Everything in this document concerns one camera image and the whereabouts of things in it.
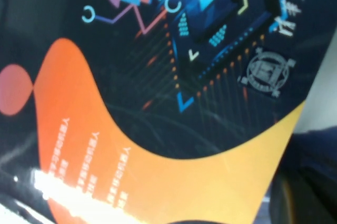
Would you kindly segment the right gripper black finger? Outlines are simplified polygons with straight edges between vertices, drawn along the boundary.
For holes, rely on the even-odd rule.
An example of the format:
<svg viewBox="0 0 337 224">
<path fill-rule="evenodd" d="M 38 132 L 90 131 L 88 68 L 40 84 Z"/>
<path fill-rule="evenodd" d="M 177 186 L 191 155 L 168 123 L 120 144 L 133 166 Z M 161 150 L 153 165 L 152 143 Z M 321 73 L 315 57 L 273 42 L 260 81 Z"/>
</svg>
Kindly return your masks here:
<svg viewBox="0 0 337 224">
<path fill-rule="evenodd" d="M 271 223 L 336 223 L 336 180 L 312 167 L 280 164 L 269 214 Z"/>
</svg>

